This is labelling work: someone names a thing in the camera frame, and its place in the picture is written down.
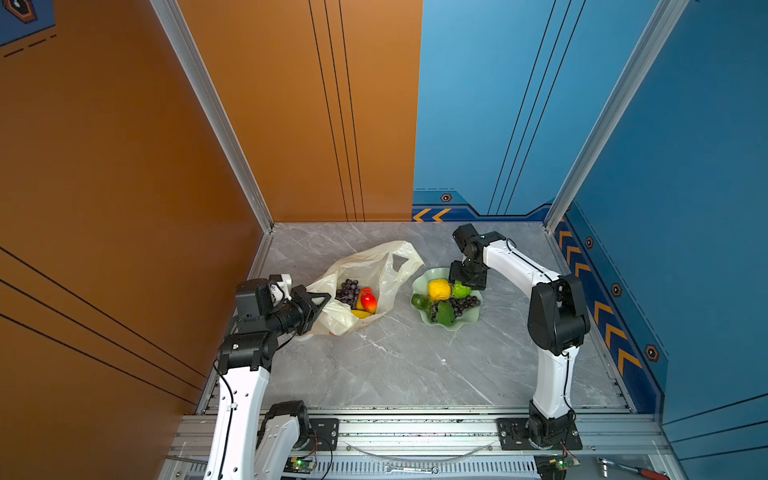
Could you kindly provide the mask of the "yellow lemon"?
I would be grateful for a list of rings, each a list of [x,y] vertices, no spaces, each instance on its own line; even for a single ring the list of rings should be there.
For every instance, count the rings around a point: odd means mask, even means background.
[[[433,302],[446,301],[452,296],[452,285],[446,279],[435,279],[428,283],[427,292]]]

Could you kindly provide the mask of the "dark purple grape bunch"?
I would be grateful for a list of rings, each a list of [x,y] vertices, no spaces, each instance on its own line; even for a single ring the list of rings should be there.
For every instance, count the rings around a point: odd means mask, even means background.
[[[361,287],[357,280],[346,279],[337,288],[335,299],[348,305],[351,309],[356,309],[360,292]]]

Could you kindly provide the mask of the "yellow banana bunch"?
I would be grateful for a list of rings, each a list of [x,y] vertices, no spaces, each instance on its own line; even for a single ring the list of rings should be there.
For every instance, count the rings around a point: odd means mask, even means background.
[[[371,313],[365,310],[352,309],[351,313],[358,319],[366,319],[371,316]]]

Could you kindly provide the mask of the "red orange mango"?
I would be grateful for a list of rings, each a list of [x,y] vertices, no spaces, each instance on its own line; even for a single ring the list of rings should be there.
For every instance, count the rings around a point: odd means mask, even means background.
[[[357,309],[365,311],[371,315],[375,314],[378,309],[378,300],[371,288],[363,288],[357,300]]]

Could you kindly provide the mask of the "cream plastic bag orange print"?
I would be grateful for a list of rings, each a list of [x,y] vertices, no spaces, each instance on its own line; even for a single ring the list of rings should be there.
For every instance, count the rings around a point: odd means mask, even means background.
[[[307,288],[309,292],[332,295],[310,333],[343,336],[374,323],[393,309],[400,288],[423,265],[421,255],[408,241],[387,242],[335,262]],[[361,290],[373,290],[378,300],[375,314],[358,319],[348,305],[335,299],[337,288],[346,279],[357,280]]]

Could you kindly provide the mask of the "green avocado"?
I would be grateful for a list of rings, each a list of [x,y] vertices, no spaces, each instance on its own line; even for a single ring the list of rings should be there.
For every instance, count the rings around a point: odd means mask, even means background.
[[[419,311],[429,312],[432,308],[432,300],[427,295],[414,293],[411,296],[411,305]]]

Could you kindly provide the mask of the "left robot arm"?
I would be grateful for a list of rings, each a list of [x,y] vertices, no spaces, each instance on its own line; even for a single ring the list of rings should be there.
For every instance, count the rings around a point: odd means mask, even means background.
[[[206,479],[280,479],[292,451],[317,452],[303,401],[277,403],[260,414],[280,337],[308,333],[332,299],[294,286],[287,274],[237,286],[235,332],[214,362],[221,392]]]

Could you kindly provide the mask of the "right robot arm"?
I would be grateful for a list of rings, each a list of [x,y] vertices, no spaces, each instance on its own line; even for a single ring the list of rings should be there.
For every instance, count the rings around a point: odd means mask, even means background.
[[[582,281],[536,263],[496,231],[481,234],[465,224],[452,237],[463,258],[451,263],[451,281],[483,290],[494,270],[529,299],[527,330],[538,348],[537,382],[528,420],[509,436],[537,449],[582,449],[571,402],[575,360],[591,329]]]

